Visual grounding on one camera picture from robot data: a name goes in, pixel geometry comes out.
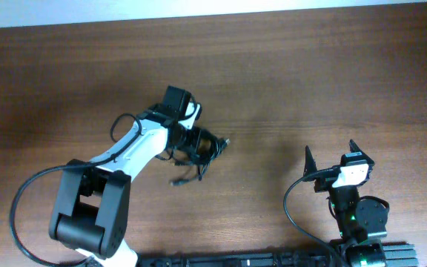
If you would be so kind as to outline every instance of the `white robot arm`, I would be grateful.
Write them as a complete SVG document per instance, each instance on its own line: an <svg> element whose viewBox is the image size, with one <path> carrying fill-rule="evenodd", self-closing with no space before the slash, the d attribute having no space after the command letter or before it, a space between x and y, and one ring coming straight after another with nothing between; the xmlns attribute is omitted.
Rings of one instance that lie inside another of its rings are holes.
<svg viewBox="0 0 427 267"><path fill-rule="evenodd" d="M36 263L45 266L135 266L136 253L124 241L128 224L130 184L153 158L172 159L175 165L196 165L197 176L178 179L171 185L183 185L195 179L201 180L211 161L228 145L228 139L218 139L205 129L193 126L202 107L187 91L169 86L162 103L149 107L145 112L131 116L133 127L116 144L89 162L77 159L68 164L40 171L21 185L10 209L10 230L16 246ZM210 142L207 150L200 152L201 141ZM159 156L170 150L169 158ZM182 151L188 161L173 157L174 151ZM39 259L21 242L16 232L16 207L22 192L36 179L53 171L63 171L56 202L49 224L50 238L75 249L91 260L76 264L58 264ZM81 196L101 196L99 207L83 203Z"/></svg>
<svg viewBox="0 0 427 267"><path fill-rule="evenodd" d="M194 120L200 110L200 104L197 105L197 108L195 108L194 103L189 103L186 114L193 114L193 116L189 119L179 121L179 124L183 125L188 130L192 128ZM123 171L125 174L131 176L131 182L133 182L146 164L157 154L164 151L168 144L168 129L158 122L153 122L148 119L143 119L140 122L142 131L136 141L134 141L125 152L119 155L116 161L110 161L96 168L109 172ZM134 122L133 127L125 136L105 153L92 158L91 162L100 162L116 151L119 151L136 135L137 131L138 125ZM76 250L87 257L94 257L94 259L104 267L134 267L138 260L138 255L134 250L130 249L125 240L121 242L112 257L104 260L84 249L78 248Z"/></svg>

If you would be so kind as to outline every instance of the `white wall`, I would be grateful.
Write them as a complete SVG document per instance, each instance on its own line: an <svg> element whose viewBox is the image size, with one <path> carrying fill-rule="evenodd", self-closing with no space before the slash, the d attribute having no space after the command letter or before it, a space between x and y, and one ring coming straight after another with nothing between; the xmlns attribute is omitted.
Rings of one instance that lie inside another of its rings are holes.
<svg viewBox="0 0 427 267"><path fill-rule="evenodd" d="M425 1L427 0L0 0L0 27Z"/></svg>

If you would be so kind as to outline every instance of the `small robot arm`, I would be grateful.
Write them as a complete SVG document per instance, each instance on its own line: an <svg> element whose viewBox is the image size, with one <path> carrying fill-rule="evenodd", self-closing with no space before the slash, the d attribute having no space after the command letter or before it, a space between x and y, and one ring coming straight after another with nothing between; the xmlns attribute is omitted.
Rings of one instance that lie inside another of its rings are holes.
<svg viewBox="0 0 427 267"><path fill-rule="evenodd" d="M308 146L305 147L304 174L286 191L283 201L285 213L294 227L311 237L331 256L334 256L331 258L333 266L334 264L353 267L386 266L394 260L389 253L385 253L390 246L384 248L381 243L381 239L387 235L385 225L388 221L390 206L378 197L359 196L358 188L370 179L375 162L358 147L354 140L350 140L349 147L350 153L342 155L339 165L319 171L311 150ZM314 182L316 193L329 193L329 211L337 221L341 240L333 240L330 244L324 243L305 232L294 222L288 212L286 201L291 190L300 182Z"/></svg>
<svg viewBox="0 0 427 267"><path fill-rule="evenodd" d="M128 224L130 184L146 164L154 157L172 159L175 165L195 165L197 175L178 179L171 185L183 185L195 179L201 180L211 161L226 148L228 139L218 139L209 131L194 126L202 112L191 93L169 86L162 103L149 107L139 115L129 113L119 116L110 131L113 147L89 162L77 159L68 164L37 173L23 184L10 212L10 228L16 245L31 260L46 266L61 266L40 260L30 253L17 236L14 213L22 191L34 180L48 172L62 170L56 202L49 225L49 236L65 246L77 250L92 260L80 262L93 266L96 262L105 267L135 266L136 252L128 247L124 235ZM133 127L119 140L113 138L118 121L130 116ZM210 147L200 149L202 140ZM168 158L159 154L170 152ZM182 151L188 160L176 159L174 151ZM99 207L81 201L81 196L101 197Z"/></svg>

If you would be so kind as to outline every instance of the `black cable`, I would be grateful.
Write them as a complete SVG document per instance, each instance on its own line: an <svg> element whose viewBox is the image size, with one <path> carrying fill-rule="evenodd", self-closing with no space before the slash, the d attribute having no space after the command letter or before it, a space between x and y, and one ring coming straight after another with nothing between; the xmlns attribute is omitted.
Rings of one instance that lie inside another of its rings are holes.
<svg viewBox="0 0 427 267"><path fill-rule="evenodd" d="M331 197L327 197L327 200L328 200L329 212L331 213L332 217L337 220L337 218L335 217L334 209L332 208Z"/></svg>
<svg viewBox="0 0 427 267"><path fill-rule="evenodd" d="M375 201L377 201L378 203L382 204L385 207L386 213L388 213L390 211L390 204L388 202L386 202L386 200L382 200L379 197L363 196L363 197L360 197L360 200L375 200Z"/></svg>
<svg viewBox="0 0 427 267"><path fill-rule="evenodd" d="M291 221L291 223L293 224L293 226L301 233L303 233L305 236L311 238L312 240L316 241L317 243L319 243L323 248L325 248L327 251L329 251L329 253L331 253L332 255L334 255L334 257L336 257L336 259L341 263L341 266L344 267L348 267L348 264L346 261L344 261L344 259L337 253L337 251L332 248L331 245L327 244L326 242L322 241L321 239L319 239L318 237L315 237L312 234L309 234L307 231L305 231L304 229L300 228L296 222L294 222L293 218L291 217L291 215L289 214L288 211L288 196L289 193L291 192L291 190L293 190L294 187L296 187L296 185L298 185L300 182L306 180L306 179L310 179L312 177L317 177L320 174L324 174L326 172L330 171L330 169L324 169L324 170L320 170L320 171L316 171L313 172L312 174L308 174L304 177L299 178L296 182L294 182L286 191L284 199L282 201L283 204L283 208L285 210L286 216L288 217L288 219Z"/></svg>
<svg viewBox="0 0 427 267"><path fill-rule="evenodd" d="M352 247L353 245L357 245L357 244L358 244L358 243L357 243L357 240L356 240L354 237L349 238L349 239L345 242L344 246L341 248L340 255L341 255L342 257L345 257L345 253L347 252L347 249L348 249L348 248L350 248L350 247Z"/></svg>
<svg viewBox="0 0 427 267"><path fill-rule="evenodd" d="M176 166L191 166L196 165L197 166L197 175L186 179L175 179L174 181L171 181L172 186L179 186L179 185L185 185L188 182L199 180L202 181L202 178L207 173L208 168L210 167L211 162L216 159L227 147L228 140L219 139L216 136L214 136L210 131L206 129L200 129L200 137L202 139L207 139L211 142L211 146L207 153L198 154L195 155L195 157L192 157L193 155L189 155L191 160L189 161L181 161L173 157L174 159L174 165Z"/></svg>
<svg viewBox="0 0 427 267"><path fill-rule="evenodd" d="M11 209L10 209L10 213L9 213L9 224L10 224L10 231L11 231L11 235L14 239L14 243L16 244L16 246L19 248L19 250L22 252L22 254L24 254L26 257L28 257L29 259L31 259L32 261L41 264L43 266L49 266L49 267L73 267L73 266L82 266L85 265L86 263L89 263L91 261L93 261L93 257L87 257L77 263L51 263L48 262L46 260L42 260L39 257L37 257L35 254L31 253L29 251L29 249L27 249L23 244L22 241L19 239L19 235L17 234L17 230L16 230L16 209L17 209L17 205L19 203L19 200L21 199L22 193L24 192L24 190L34 181L36 181L38 178L43 177L46 174L49 174L51 172L54 171L63 171L63 170L67 170L67 169L75 169L75 168L93 168L99 165L104 165L112 160L115 160L115 158L117 158L117 156L119 156L121 153L123 153L123 151L125 151L131 144L133 144L133 142L138 138L138 136L141 134L141 130L142 130L142 126L141 126L141 122L139 121L138 118L136 118L134 115L129 114L129 113L125 113L120 115L118 118L116 118L115 122L113 123L113 126L111 127L110 130L110 137L112 139L113 138L113 130L116 126L116 124L118 123L118 121L123 117L123 116L131 116L134 118L134 120L136 121L136 124L138 125L138 131L136 132L136 134L134 135L134 137L128 141L126 143L126 145L124 145L119 151L117 151L114 154L111 154L107 159L103 159L102 161L99 162L89 162L86 164L81 164L81 165L60 165L60 166L56 166L56 167L52 167L52 168L47 168L43 171L38 172L37 174L32 175L31 178L27 179L18 189L18 191L16 192L16 195L14 196L13 202L11 204Z"/></svg>
<svg viewBox="0 0 427 267"><path fill-rule="evenodd" d="M162 161L168 161L168 160L171 160L173 157L174 157L174 149L171 149L171 152L169 153L168 152L168 154L169 154L169 157L168 158L164 158L163 156L161 156L161 155L156 155L156 156L154 156L155 158L157 158L157 159L160 159L160 160L162 160Z"/></svg>

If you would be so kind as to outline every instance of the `wood grain surface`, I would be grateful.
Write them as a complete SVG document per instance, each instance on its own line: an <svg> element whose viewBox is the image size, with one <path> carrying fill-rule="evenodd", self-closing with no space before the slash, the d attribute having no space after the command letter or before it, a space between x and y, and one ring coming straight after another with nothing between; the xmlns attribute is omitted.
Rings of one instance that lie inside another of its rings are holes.
<svg viewBox="0 0 427 267"><path fill-rule="evenodd" d="M152 160L132 184L128 244L141 254L217 253L311 244L282 210L302 174L348 140L376 164L362 195L391 203L386 241L416 244L427 265L427 4L301 10L0 29L0 266L34 266L14 246L10 202L31 174L111 146L123 112L168 85L203 105L199 125L230 138L202 182ZM129 125L120 126L118 135ZM60 173L31 186L17 227L37 255L81 256L47 234ZM326 194L301 184L290 209L339 237Z"/></svg>

